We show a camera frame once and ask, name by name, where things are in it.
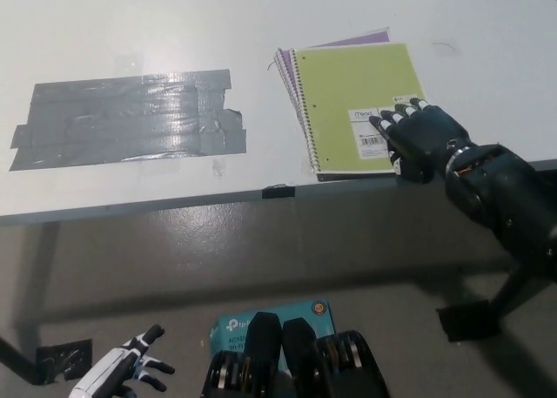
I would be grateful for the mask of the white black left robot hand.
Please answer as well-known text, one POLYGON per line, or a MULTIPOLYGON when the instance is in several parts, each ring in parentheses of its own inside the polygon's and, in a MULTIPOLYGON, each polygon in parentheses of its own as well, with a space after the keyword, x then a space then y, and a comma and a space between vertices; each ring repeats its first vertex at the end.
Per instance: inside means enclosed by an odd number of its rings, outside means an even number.
POLYGON ((137 397, 136 392, 125 383, 137 380, 150 385, 158 392, 167 387, 148 373, 155 368, 163 374, 174 374, 175 368, 147 354, 150 346, 162 337, 165 330, 158 324, 145 333, 131 337, 105 354, 73 387, 69 397, 109 398, 137 397))

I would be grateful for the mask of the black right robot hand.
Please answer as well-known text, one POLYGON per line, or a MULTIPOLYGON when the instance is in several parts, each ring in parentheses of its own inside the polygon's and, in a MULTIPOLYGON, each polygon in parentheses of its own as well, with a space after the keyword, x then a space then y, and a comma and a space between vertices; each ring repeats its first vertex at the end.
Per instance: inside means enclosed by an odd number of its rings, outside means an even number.
POLYGON ((460 123, 421 98, 383 110, 369 122, 386 141, 395 174, 413 183, 426 184, 437 174, 445 175, 454 153, 473 146, 460 123))

